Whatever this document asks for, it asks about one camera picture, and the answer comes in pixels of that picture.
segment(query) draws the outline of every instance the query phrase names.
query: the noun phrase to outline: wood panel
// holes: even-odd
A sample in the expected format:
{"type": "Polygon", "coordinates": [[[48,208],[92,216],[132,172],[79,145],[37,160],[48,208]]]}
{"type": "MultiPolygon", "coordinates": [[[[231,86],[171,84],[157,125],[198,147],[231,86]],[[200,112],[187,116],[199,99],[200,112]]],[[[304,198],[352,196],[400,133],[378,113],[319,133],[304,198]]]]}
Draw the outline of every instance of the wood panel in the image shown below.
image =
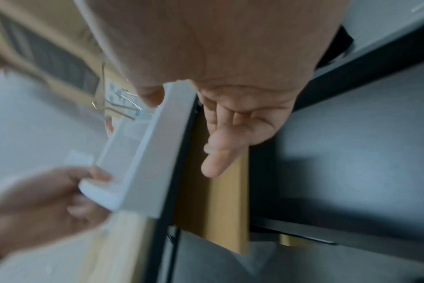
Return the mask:
{"type": "Polygon", "coordinates": [[[183,169],[174,224],[230,251],[248,250],[248,151],[219,177],[206,178],[201,163],[207,143],[204,112],[194,123],[183,169]]]}

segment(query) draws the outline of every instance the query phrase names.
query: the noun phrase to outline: person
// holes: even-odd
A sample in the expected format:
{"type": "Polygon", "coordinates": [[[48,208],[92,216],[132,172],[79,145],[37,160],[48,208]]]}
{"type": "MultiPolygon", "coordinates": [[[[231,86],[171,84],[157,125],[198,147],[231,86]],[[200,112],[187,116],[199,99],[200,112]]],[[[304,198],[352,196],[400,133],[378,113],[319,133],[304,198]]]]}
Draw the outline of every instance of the person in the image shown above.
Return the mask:
{"type": "Polygon", "coordinates": [[[29,173],[0,183],[0,259],[96,227],[109,211],[78,190],[83,178],[110,181],[98,167],[29,173]]]}
{"type": "Polygon", "coordinates": [[[349,0],[75,2],[148,106],[162,102],[163,83],[192,83],[210,133],[201,170],[216,177],[282,127],[349,0]]]}

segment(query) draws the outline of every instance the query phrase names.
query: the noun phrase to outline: floor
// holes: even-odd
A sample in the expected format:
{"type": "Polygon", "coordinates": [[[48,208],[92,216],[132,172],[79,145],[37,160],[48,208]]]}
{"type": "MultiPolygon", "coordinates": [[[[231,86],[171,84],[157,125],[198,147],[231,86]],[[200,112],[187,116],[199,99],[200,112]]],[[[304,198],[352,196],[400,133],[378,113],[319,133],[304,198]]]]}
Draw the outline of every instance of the floor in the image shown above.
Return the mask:
{"type": "Polygon", "coordinates": [[[239,256],[183,233],[173,282],[424,283],[424,263],[342,246],[274,242],[253,242],[250,254],[239,256]]]}

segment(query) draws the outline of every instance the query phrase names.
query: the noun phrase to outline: skin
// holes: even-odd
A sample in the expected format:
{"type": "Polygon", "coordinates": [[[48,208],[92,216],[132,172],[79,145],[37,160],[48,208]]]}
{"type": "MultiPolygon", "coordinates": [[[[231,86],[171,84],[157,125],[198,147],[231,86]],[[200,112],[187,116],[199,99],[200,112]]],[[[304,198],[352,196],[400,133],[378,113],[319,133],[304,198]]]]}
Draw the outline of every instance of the skin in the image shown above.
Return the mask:
{"type": "Polygon", "coordinates": [[[151,107],[190,80],[210,133],[202,164],[219,176],[285,123],[348,0],[76,0],[106,55],[151,107]]]}
{"type": "Polygon", "coordinates": [[[111,180],[97,167],[68,167],[1,183],[0,258],[86,231],[105,221],[109,211],[80,194],[78,184],[83,178],[111,180]]]}

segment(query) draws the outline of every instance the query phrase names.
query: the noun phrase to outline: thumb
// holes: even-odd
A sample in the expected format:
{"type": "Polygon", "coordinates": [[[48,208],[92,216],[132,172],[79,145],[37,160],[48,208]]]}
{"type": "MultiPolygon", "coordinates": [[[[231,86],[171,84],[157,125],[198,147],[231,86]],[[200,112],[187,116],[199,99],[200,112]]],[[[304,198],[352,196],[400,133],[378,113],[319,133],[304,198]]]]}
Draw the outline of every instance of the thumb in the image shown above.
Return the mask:
{"type": "Polygon", "coordinates": [[[162,85],[144,87],[137,86],[135,87],[137,95],[150,108],[158,107],[164,100],[164,87],[162,85]]]}

